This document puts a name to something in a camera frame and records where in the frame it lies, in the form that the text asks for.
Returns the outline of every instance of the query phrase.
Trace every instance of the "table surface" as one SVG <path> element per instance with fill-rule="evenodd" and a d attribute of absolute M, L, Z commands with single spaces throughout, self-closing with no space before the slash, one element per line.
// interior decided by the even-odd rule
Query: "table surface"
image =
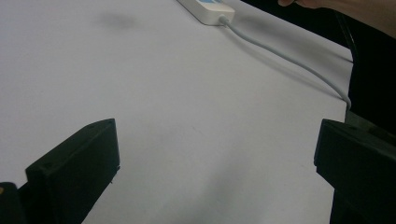
<path fill-rule="evenodd" d="M 347 91 L 347 49 L 240 1 L 233 24 Z M 313 164 L 346 103 L 176 0 L 0 2 L 0 177 L 117 122 L 121 169 L 84 223 L 329 223 Z"/>

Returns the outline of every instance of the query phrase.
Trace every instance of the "white cable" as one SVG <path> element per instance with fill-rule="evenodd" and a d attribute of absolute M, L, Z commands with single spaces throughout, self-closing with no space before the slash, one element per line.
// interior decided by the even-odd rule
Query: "white cable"
<path fill-rule="evenodd" d="M 351 103 L 349 97 L 347 96 L 347 94 L 344 93 L 343 91 L 341 91 L 340 88 L 338 88 L 336 85 L 334 85 L 329 79 L 327 79 L 326 77 L 322 76 L 319 72 L 317 72 L 314 69 L 306 66 L 303 63 L 297 62 L 296 60 L 294 60 L 291 57 L 289 57 L 289 56 L 277 51 L 276 49 L 273 49 L 273 48 L 271 48 L 269 46 L 266 46 L 266 45 L 260 43 L 259 41 L 257 41 L 255 39 L 243 34 L 242 32 L 238 31 L 233 25 L 231 25 L 230 21 L 225 16 L 220 16 L 219 17 L 219 21 L 220 21 L 220 23 L 224 24 L 225 26 L 228 26 L 230 28 L 230 30 L 232 30 L 236 35 L 238 35 L 242 39 L 246 40 L 247 42 L 249 42 L 249 43 L 251 43 L 253 45 L 259 46 L 259 47 L 261 47 L 263 49 L 266 49 L 266 50 L 274 53 L 275 55 L 277 55 L 277 56 L 279 56 L 279 57 L 281 57 L 281 58 L 283 58 L 283 59 L 285 59 L 285 60 L 287 60 L 287 61 L 289 61 L 291 63 L 294 63 L 294 64 L 302 67 L 303 69 L 307 70 L 308 72 L 314 74 L 316 77 L 318 77 L 322 81 L 324 81 L 327 85 L 332 87 L 332 89 L 335 90 L 341 96 L 341 98 L 346 102 L 347 110 L 349 110 L 350 107 L 352 107 L 352 103 Z"/>

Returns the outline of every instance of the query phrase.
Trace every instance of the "person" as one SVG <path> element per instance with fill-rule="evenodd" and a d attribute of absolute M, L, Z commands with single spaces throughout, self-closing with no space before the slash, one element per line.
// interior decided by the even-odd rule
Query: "person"
<path fill-rule="evenodd" d="M 282 7 L 325 7 L 341 12 L 396 39 L 396 0 L 278 0 Z"/>

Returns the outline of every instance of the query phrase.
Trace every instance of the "power strip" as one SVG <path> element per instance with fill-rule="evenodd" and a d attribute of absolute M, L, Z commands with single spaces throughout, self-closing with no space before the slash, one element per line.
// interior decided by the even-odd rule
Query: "power strip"
<path fill-rule="evenodd" d="M 230 22 L 233 20 L 235 10 L 220 2 L 220 0 L 177 0 L 198 21 L 205 25 L 223 25 L 220 16 L 225 16 Z"/>

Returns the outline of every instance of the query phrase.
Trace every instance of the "white device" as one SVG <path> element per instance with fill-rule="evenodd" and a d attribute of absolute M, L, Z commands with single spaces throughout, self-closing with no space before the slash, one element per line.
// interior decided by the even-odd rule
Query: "white device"
<path fill-rule="evenodd" d="M 221 15 L 230 22 L 233 20 L 235 10 L 220 2 L 220 0 L 177 0 L 198 21 L 205 25 L 222 25 L 219 22 Z"/>

